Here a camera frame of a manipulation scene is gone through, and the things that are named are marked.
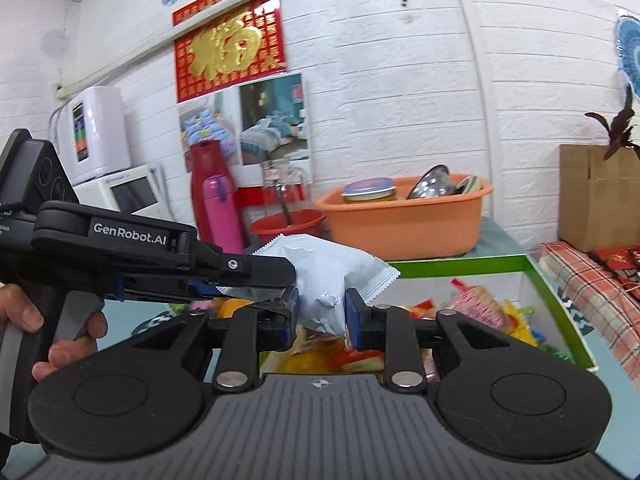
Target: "blue decorative fan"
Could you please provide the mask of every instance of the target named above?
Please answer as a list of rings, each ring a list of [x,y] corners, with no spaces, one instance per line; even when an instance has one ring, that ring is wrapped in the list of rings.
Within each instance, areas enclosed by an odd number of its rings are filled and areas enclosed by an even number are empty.
[[[620,70],[625,73],[636,97],[640,98],[640,21],[633,16],[618,20],[617,41]]]

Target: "plaid cloth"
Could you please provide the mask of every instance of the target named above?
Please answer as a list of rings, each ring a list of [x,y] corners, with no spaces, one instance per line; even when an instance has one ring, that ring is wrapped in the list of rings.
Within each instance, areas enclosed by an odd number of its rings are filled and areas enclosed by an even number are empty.
[[[607,340],[640,390],[640,303],[613,273],[565,242],[542,244],[539,264],[558,284],[560,296],[572,300]]]

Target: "cardboard box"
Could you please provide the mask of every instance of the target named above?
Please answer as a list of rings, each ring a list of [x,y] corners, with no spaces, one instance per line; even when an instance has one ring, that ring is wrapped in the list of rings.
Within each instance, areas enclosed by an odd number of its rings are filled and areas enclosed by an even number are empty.
[[[609,160],[606,146],[560,146],[558,235],[586,253],[640,244],[640,160],[621,148]]]

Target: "white appliance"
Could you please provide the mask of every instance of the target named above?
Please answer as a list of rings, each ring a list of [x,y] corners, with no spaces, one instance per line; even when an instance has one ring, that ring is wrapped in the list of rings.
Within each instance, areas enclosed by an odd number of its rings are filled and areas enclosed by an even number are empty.
[[[57,147],[72,186],[130,168],[120,89],[93,86],[71,99],[60,112]]]
[[[74,186],[83,205],[175,221],[161,166],[138,166]]]

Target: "human hand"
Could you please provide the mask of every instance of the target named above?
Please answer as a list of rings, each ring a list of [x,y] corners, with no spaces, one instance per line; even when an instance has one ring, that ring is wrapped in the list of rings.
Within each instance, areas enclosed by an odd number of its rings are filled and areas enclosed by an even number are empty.
[[[14,284],[0,288],[0,330],[4,330],[9,321],[31,333],[37,332],[44,322],[42,315],[24,291]],[[53,344],[49,349],[49,361],[40,361],[33,365],[33,377],[41,381],[59,368],[93,354],[98,349],[96,339],[106,335],[107,327],[104,314],[96,312],[87,324],[87,335],[75,341],[58,341]]]

